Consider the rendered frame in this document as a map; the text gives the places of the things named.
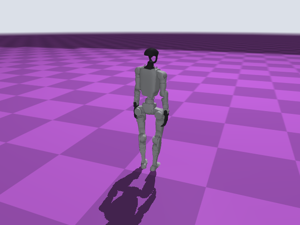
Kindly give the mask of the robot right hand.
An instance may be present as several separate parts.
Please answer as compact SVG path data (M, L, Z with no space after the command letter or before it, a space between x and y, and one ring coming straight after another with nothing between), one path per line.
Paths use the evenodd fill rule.
M167 114L167 110L164 110L164 116L165 116L165 119L164 119L164 124L161 125L161 127L163 127L163 126L166 125L166 123L167 123L167 121L168 121L168 115L169 115L169 113Z

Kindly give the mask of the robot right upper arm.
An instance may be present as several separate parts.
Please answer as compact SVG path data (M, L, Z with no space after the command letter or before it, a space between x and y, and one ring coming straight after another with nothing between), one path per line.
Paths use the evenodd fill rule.
M160 96L165 97L167 73L165 71L158 70L157 77L159 79L159 86L160 86L159 94Z

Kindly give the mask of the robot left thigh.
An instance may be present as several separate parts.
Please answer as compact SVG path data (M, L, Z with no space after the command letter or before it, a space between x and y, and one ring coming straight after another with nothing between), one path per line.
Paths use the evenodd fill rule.
M135 114L137 115L136 121L138 123L140 141L141 143L143 143L146 141L146 134L145 134L146 114L142 112L142 105L136 107Z

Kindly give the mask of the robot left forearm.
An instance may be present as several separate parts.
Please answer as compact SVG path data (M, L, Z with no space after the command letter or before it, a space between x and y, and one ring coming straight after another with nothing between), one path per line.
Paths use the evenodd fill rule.
M136 105L139 105L139 100L140 100L140 91L139 90L134 90L134 102L136 102ZM134 103L133 102L133 103Z

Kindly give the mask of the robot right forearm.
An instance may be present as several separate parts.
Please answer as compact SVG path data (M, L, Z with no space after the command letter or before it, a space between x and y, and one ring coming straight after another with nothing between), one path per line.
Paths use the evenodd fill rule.
M168 91L165 92L165 97L161 98L163 105L163 112L167 110L167 114L169 113L169 105L168 105Z

